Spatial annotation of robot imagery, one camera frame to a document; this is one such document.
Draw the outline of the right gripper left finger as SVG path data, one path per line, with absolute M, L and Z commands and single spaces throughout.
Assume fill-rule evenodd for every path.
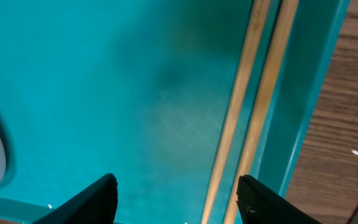
M 113 224 L 117 180 L 108 173 L 34 224 Z

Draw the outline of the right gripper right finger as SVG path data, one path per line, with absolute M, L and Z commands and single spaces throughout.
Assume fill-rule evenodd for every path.
M 237 196 L 243 224 L 319 224 L 251 175 L 239 177 Z

